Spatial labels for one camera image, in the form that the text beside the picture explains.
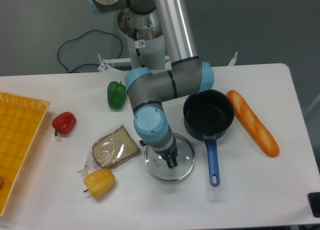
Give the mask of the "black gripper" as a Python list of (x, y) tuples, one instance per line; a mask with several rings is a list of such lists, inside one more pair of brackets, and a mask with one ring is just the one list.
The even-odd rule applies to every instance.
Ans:
[(177, 146), (175, 139), (171, 139), (166, 145), (161, 147), (150, 146), (150, 148), (158, 155), (165, 155), (164, 159), (169, 169), (178, 166), (177, 157), (174, 153)]

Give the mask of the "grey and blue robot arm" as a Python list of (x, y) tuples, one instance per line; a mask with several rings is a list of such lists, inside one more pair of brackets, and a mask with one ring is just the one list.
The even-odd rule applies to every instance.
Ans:
[(200, 60), (185, 0), (89, 0), (94, 11), (119, 11), (117, 24), (128, 38), (132, 69), (126, 92), (139, 137), (177, 166), (176, 138), (162, 103), (212, 88), (214, 74)]

